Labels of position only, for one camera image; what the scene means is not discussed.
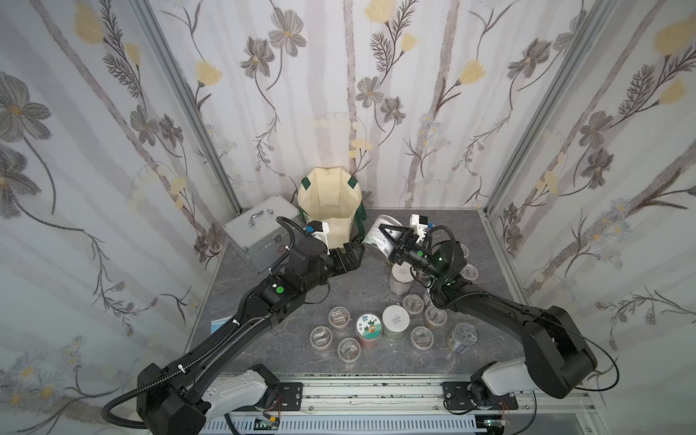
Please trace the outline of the silver lid text jar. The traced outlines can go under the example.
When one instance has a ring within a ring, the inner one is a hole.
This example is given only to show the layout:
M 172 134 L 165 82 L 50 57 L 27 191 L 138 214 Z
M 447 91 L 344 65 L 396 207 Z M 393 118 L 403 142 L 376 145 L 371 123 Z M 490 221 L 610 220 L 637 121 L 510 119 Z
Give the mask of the silver lid text jar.
M 391 272 L 389 276 L 389 290 L 399 297 L 407 295 L 411 286 L 413 285 L 414 278 L 411 274 L 411 265 L 407 262 L 402 264 L 393 264 L 391 267 Z

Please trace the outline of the teal label seed cup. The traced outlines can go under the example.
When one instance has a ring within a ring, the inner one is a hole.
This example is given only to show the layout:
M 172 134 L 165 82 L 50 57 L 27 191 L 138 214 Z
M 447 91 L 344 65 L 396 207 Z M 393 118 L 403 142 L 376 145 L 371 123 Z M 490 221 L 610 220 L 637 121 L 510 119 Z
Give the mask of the teal label seed cup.
M 423 313 L 425 303 L 418 295 L 409 294 L 402 299 L 402 307 L 410 316 L 415 316 Z

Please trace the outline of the red flower seed cup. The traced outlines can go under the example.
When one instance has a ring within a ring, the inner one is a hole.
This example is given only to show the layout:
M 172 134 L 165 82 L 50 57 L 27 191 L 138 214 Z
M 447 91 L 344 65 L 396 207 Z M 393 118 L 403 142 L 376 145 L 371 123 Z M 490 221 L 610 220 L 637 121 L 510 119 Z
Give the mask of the red flower seed cup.
M 328 321 L 331 328 L 343 330 L 350 326 L 351 314 L 344 306 L 335 306 L 328 314 Z

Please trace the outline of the cream canvas tote bag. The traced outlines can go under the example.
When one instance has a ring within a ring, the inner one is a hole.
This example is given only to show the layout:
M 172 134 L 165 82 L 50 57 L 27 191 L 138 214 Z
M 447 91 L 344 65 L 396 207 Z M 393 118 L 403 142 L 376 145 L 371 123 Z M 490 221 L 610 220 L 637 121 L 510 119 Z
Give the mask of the cream canvas tote bag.
M 314 168 L 302 178 L 298 206 L 306 222 L 320 221 L 329 249 L 365 236 L 367 219 L 357 177 L 342 167 Z

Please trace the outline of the white lid seed jar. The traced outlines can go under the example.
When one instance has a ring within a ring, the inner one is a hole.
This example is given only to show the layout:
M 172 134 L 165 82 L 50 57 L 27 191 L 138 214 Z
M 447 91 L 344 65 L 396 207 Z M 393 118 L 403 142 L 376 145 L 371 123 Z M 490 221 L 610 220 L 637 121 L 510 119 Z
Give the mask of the white lid seed jar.
M 382 335 L 389 340 L 406 337 L 411 324 L 409 312 L 398 304 L 387 306 L 382 312 Z

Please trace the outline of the red label seed jar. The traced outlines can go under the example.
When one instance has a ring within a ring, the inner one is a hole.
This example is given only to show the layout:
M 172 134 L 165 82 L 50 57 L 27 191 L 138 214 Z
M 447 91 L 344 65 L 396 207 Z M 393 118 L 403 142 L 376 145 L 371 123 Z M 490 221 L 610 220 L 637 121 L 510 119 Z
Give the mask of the red label seed jar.
M 359 315 L 355 330 L 358 342 L 363 348 L 375 347 L 382 337 L 382 319 L 372 313 Z

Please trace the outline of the clear lid seed cup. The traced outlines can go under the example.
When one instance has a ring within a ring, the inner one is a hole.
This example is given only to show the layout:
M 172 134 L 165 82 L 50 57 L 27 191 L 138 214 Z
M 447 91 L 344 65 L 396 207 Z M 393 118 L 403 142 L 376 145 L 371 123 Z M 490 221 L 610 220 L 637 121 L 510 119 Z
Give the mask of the clear lid seed cup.
M 337 346 L 337 354 L 344 364 L 354 364 L 360 358 L 362 346 L 352 338 L 344 338 Z

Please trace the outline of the purple label metal can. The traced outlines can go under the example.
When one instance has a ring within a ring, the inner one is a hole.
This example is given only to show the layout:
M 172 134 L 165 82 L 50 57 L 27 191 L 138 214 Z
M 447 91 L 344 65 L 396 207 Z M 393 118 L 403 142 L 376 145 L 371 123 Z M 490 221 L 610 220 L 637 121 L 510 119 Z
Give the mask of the purple label metal can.
M 473 324 L 458 323 L 447 335 L 447 346 L 456 355 L 466 353 L 479 340 L 479 332 Z

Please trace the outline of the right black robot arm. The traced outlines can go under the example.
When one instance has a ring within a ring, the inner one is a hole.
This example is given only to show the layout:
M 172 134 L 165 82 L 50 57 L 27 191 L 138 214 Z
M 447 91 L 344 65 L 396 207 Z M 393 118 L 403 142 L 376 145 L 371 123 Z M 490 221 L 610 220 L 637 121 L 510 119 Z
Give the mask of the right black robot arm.
M 522 345 L 523 357 L 491 362 L 471 376 L 469 397 L 476 406 L 490 407 L 502 396 L 535 390 L 563 399 L 596 369 L 587 339 L 566 310 L 525 306 L 463 277 L 467 260 L 449 228 L 441 228 L 448 238 L 438 248 L 431 243 L 437 228 L 424 237 L 402 226 L 380 224 L 378 228 L 386 240 L 389 261 L 408 263 L 431 278 L 430 299 L 437 308 L 476 317 Z

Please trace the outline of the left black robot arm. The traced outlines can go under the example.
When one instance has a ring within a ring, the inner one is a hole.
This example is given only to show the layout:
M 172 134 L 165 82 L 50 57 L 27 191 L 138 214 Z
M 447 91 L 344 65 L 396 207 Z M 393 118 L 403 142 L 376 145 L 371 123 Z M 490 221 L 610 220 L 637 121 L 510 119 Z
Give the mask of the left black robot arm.
M 329 249 L 302 237 L 278 265 L 246 292 L 237 313 L 182 357 L 160 368 L 151 364 L 138 378 L 137 413 L 152 434 L 198 434 L 211 420 L 273 402 L 279 381 L 257 364 L 229 382 L 219 375 L 257 337 L 303 306 L 309 292 L 331 277 L 360 268 L 364 246 Z

